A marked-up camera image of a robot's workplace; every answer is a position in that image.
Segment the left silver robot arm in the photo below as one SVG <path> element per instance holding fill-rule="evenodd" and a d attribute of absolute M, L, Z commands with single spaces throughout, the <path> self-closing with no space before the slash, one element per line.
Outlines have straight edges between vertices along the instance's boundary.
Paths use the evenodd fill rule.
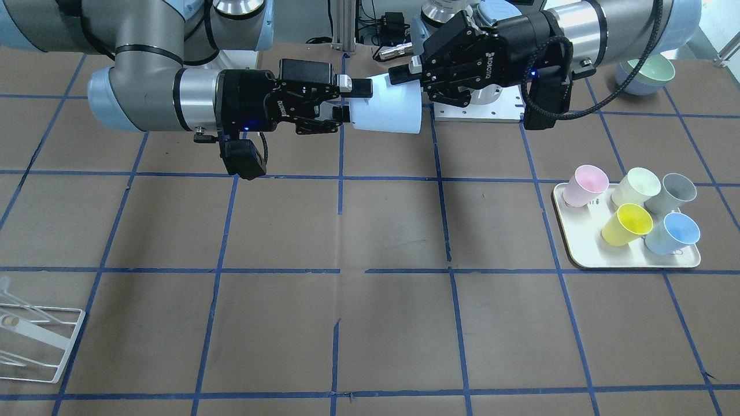
<path fill-rule="evenodd" d="M 612 102 L 651 55 L 681 47 L 700 26 L 700 1 L 579 1 L 508 18 L 484 18 L 483 3 L 429 21 L 412 63 L 390 83 L 418 81 L 433 102 L 465 107 L 488 86 L 520 87 L 525 116 L 571 120 Z M 637 61 L 615 92 L 571 113 L 573 83 L 602 64 Z"/>

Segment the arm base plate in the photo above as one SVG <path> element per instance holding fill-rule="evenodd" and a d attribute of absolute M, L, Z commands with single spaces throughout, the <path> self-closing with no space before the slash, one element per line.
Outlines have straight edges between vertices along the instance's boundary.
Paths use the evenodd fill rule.
<path fill-rule="evenodd" d="M 448 122 L 518 123 L 525 105 L 520 87 L 488 86 L 471 91 L 471 103 L 465 107 L 434 104 L 434 118 Z"/>
<path fill-rule="evenodd" d="M 223 69 L 257 69 L 259 51 L 222 50 L 219 64 Z"/>

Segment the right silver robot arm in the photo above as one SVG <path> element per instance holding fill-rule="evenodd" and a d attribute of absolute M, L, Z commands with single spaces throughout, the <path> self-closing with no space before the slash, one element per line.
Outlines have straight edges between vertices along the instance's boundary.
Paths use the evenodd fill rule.
<path fill-rule="evenodd" d="M 2 45 L 111 58 L 88 84 L 90 108 L 111 129 L 331 133 L 349 122 L 338 98 L 371 98 L 372 82 L 325 62 L 283 59 L 279 75 L 207 69 L 222 51 L 272 47 L 270 1 L 3 1 Z"/>

